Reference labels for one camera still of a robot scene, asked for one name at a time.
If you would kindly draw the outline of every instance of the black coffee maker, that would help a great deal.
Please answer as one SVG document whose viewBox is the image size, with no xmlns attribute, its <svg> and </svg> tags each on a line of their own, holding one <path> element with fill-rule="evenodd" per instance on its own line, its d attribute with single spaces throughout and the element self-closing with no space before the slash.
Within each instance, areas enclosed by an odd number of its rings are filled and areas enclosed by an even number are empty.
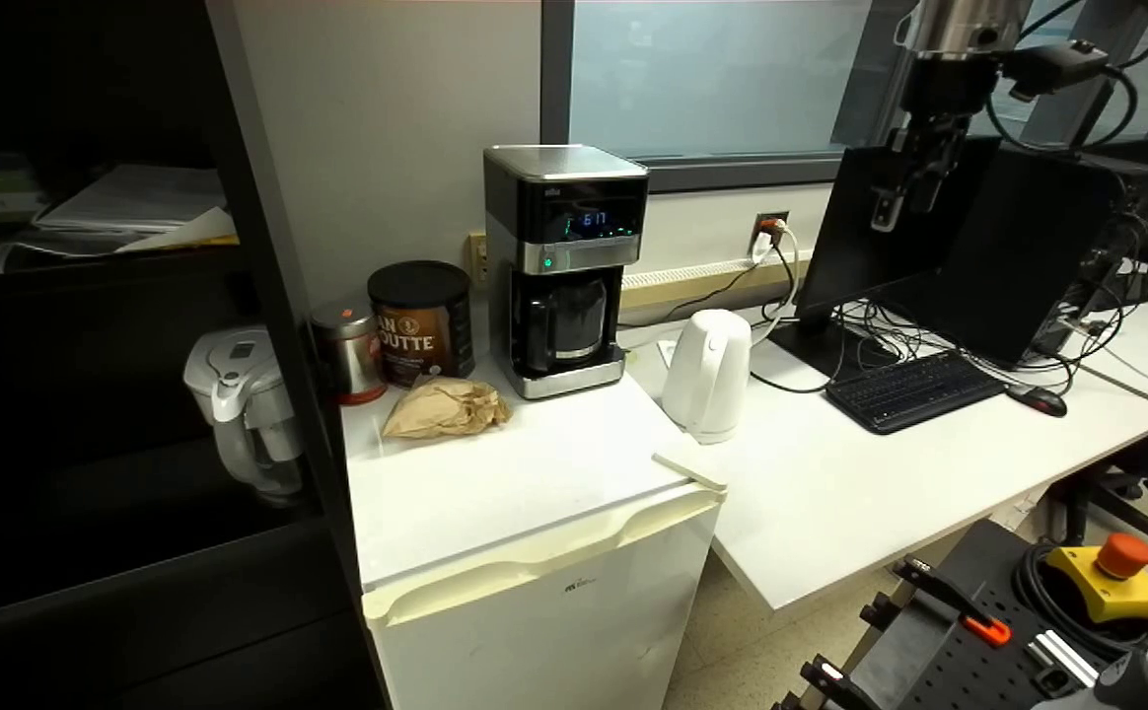
<svg viewBox="0 0 1148 710">
<path fill-rule="evenodd" d="M 491 359 L 522 399 L 607 385 L 623 265 L 639 259 L 645 169 L 597 144 L 490 144 Z"/>
</svg>

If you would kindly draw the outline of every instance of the black cabinet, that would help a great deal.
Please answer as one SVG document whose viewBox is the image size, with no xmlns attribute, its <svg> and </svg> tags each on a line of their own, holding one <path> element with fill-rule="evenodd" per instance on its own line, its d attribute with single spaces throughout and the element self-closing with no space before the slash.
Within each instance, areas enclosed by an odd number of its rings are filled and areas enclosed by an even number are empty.
<svg viewBox="0 0 1148 710">
<path fill-rule="evenodd" d="M 202 0 L 0 0 L 0 160 L 56 206 L 123 160 L 222 172 L 242 243 L 0 268 L 0 700 L 376 699 L 336 408 L 316 385 Z M 306 494 L 235 486 L 181 385 L 265 322 Z"/>
</svg>

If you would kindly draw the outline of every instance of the yellow device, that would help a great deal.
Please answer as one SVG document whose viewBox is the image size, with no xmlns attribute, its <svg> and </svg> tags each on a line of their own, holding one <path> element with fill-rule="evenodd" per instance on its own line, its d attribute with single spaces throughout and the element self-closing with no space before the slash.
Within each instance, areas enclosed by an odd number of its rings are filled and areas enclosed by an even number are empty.
<svg viewBox="0 0 1148 710">
<path fill-rule="evenodd" d="M 1129 532 L 1112 532 L 1087 547 L 1050 547 L 1044 562 L 1065 573 L 1084 594 L 1091 624 L 1148 618 L 1148 547 Z"/>
</svg>

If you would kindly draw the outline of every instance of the electric kettle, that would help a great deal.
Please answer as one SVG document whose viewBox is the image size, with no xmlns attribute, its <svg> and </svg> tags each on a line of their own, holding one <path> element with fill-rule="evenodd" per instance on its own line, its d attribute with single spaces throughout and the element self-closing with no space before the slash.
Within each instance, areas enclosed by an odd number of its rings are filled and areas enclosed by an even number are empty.
<svg viewBox="0 0 1148 710">
<path fill-rule="evenodd" d="M 228 477 L 268 506 L 289 506 L 299 494 L 299 432 L 268 331 L 202 334 L 185 353 L 181 381 L 210 416 Z"/>
<path fill-rule="evenodd" d="M 658 405 L 694 439 L 725 440 L 735 432 L 749 381 L 749 322 L 735 310 L 694 310 L 678 334 Z"/>
</svg>

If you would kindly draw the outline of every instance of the computer monitor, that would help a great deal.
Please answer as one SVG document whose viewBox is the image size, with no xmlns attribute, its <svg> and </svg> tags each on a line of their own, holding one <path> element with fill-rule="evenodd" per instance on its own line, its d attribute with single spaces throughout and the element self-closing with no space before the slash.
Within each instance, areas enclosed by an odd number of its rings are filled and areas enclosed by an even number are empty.
<svg viewBox="0 0 1148 710">
<path fill-rule="evenodd" d="M 973 201 L 994 159 L 994 138 L 970 138 L 956 160 L 956 172 L 941 181 L 935 209 L 908 209 L 895 232 L 875 232 L 875 190 L 895 181 L 899 155 L 878 144 L 842 151 L 820 236 L 795 293 L 795 322 L 775 328 L 768 337 L 825 373 L 895 361 L 875 341 L 842 331 L 831 319 L 831 309 L 862 295 L 875 301 L 899 281 L 935 270 L 949 257 L 949 241 L 960 236 L 967 206 Z"/>
<path fill-rule="evenodd" d="M 895 169 L 886 151 L 842 155 L 795 293 L 795 322 L 768 337 L 825 373 L 886 365 L 895 353 L 831 322 L 831 309 L 869 295 L 998 365 L 1058 347 L 1052 309 L 1084 252 L 1108 236 L 1121 178 L 1065 155 L 1007 155 L 994 138 L 973 138 L 929 213 L 902 213 L 895 232 L 875 232 L 869 213 L 883 169 Z"/>
</svg>

